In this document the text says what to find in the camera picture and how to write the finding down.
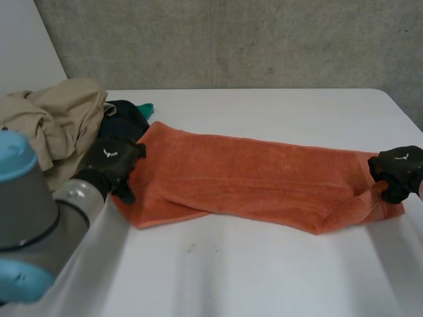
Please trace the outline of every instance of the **pile of clothes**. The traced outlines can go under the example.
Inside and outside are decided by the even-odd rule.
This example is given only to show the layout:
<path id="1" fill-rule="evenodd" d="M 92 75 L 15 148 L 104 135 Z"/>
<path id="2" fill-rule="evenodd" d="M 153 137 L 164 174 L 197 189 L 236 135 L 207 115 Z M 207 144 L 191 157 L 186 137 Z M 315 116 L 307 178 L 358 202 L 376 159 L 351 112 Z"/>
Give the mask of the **pile of clothes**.
<path id="1" fill-rule="evenodd" d="M 38 91 L 0 100 L 0 129 L 25 135 L 38 155 L 49 188 L 70 179 L 96 137 L 137 141 L 148 129 L 152 104 L 106 102 L 107 92 L 90 79 L 68 79 Z"/>

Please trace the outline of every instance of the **dark blue cloth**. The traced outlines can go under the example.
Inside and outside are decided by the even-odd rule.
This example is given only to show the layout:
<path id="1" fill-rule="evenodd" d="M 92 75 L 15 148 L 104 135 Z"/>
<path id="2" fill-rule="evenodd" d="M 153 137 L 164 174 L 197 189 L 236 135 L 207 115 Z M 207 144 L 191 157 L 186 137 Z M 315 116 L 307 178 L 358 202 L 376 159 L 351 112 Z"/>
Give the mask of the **dark blue cloth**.
<path id="1" fill-rule="evenodd" d="M 148 130 L 150 125 L 132 102 L 115 100 L 107 103 L 116 107 L 116 113 L 112 116 L 104 114 L 98 137 L 113 137 L 136 142 Z"/>

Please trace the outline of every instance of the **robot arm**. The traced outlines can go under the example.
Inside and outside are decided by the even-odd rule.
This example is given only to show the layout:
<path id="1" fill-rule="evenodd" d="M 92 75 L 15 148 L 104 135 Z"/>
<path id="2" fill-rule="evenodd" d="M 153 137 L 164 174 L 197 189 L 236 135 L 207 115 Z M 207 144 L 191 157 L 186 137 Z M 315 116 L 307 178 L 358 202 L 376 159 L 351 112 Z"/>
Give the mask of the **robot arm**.
<path id="1" fill-rule="evenodd" d="M 373 179 L 386 181 L 388 189 L 382 193 L 383 200 L 400 203 L 410 193 L 423 200 L 423 150 L 416 146 L 397 147 L 380 152 L 368 161 Z"/>
<path id="2" fill-rule="evenodd" d="M 126 180 L 145 147 L 96 140 L 53 195 L 23 136 L 1 132 L 0 153 L 0 304 L 34 302 L 54 284 L 107 194 L 134 201 Z"/>

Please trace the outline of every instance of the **towel fold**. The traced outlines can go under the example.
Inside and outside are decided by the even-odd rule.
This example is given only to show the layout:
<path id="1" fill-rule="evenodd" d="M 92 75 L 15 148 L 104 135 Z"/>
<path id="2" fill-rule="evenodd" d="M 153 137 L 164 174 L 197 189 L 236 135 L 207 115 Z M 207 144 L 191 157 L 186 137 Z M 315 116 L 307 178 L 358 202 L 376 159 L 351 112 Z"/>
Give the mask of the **towel fold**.
<path id="1" fill-rule="evenodd" d="M 137 228 L 235 215 L 312 234 L 398 217 L 381 200 L 367 160 L 374 153 L 198 135 L 155 122 L 132 172 L 133 205 L 113 201 Z"/>

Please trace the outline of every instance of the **white wall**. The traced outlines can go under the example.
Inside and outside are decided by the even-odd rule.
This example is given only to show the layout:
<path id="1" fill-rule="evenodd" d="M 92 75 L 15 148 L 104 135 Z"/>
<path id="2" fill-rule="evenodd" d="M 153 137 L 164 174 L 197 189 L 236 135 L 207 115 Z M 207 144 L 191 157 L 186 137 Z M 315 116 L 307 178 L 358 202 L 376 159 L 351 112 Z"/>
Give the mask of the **white wall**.
<path id="1" fill-rule="evenodd" d="M 33 0 L 0 0 L 0 96 L 66 79 Z"/>

